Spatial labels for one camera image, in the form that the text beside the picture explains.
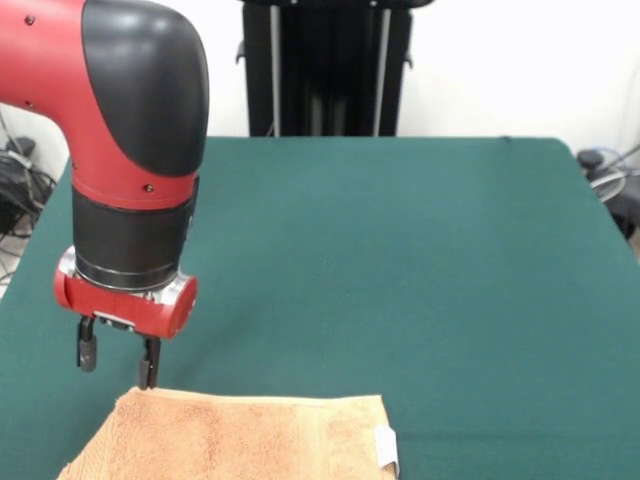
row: green table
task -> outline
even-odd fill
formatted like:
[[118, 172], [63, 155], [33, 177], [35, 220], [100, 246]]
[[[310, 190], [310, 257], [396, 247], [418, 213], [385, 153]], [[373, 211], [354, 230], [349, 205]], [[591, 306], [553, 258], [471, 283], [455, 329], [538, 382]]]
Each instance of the green table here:
[[[69, 190], [0, 306], [2, 479], [54, 478], [136, 381], [107, 327], [75, 368]], [[405, 480], [640, 478], [640, 271], [559, 142], [211, 140], [184, 269], [163, 387], [382, 393]]]

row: white tag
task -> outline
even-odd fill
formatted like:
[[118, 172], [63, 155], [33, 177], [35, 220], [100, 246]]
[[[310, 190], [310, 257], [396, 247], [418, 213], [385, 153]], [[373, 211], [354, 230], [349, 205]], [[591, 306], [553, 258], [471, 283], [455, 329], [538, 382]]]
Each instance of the white tag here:
[[384, 468], [393, 464], [396, 478], [400, 476], [400, 462], [398, 461], [398, 444], [396, 432], [391, 427], [379, 425], [375, 430], [376, 450], [378, 452], [378, 466]]

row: orange towel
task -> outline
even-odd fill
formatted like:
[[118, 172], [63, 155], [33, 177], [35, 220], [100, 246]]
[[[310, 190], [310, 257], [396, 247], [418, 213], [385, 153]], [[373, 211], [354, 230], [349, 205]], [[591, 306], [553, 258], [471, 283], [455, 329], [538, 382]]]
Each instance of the orange towel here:
[[214, 397], [130, 390], [59, 480], [394, 480], [380, 397]]

